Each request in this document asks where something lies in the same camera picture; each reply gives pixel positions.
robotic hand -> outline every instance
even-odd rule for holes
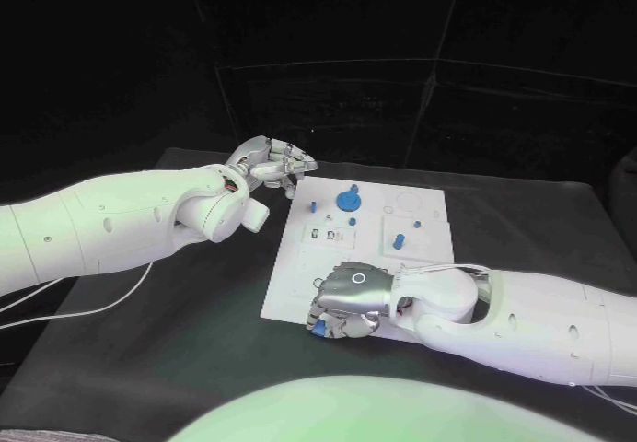
[[[475,320],[479,299],[489,312]],[[319,285],[307,328],[359,338],[397,327],[431,349],[528,378],[637,387],[637,298],[555,276],[346,262]]]
[[[294,197],[289,175],[319,168],[290,143],[258,136],[225,165],[149,170],[87,180],[0,206],[0,296],[68,276],[113,273],[188,244],[260,232],[268,208],[250,197],[264,183]]]

black table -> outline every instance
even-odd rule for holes
[[[225,159],[169,149],[159,169]],[[555,274],[624,293],[637,286],[637,265],[585,184],[330,163],[313,174],[444,189],[457,262]],[[300,325],[261,319],[291,202],[281,190],[261,187],[254,196],[271,208],[260,234],[240,229],[221,244],[189,246],[156,263],[117,308],[51,322],[0,398],[2,427],[160,441],[251,391],[293,379],[358,374],[472,390],[603,438],[634,439],[637,418],[581,388],[499,372],[423,345],[330,341]],[[59,312],[107,305],[143,270],[81,278]]]

white board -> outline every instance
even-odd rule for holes
[[[359,186],[361,208],[345,212],[336,198],[352,184]],[[405,236],[400,250],[394,247],[398,234]],[[296,188],[261,317],[306,324],[319,293],[315,280],[326,279],[335,266],[348,261],[372,264],[391,274],[401,264],[454,262],[443,191],[306,177]],[[374,336],[417,342],[387,318]]]

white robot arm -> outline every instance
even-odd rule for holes
[[[479,299],[489,312],[473,321]],[[441,352],[562,385],[637,387],[637,298],[536,273],[441,264],[394,276],[348,262],[319,287],[312,332],[362,337],[387,322]]]
[[[224,241],[240,225],[258,232],[268,208],[250,197],[264,183],[294,197],[315,159],[258,136],[225,165],[150,170],[87,180],[22,204],[0,206],[0,296],[54,279],[120,272],[188,244]]]

black tablecloth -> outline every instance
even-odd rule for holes
[[[159,169],[225,159],[169,149]],[[313,175],[444,189],[457,262],[555,274],[624,293],[637,287],[636,263],[584,184],[330,163]],[[476,391],[607,439],[634,439],[637,418],[583,388],[521,378],[423,345],[323,340],[300,325],[261,319],[291,202],[281,190],[261,187],[254,196],[271,208],[260,234],[241,229],[221,244],[189,246],[156,263],[117,308],[51,322],[0,398],[0,426],[160,441],[251,391],[358,374]],[[143,270],[81,278],[59,312],[107,305]]]

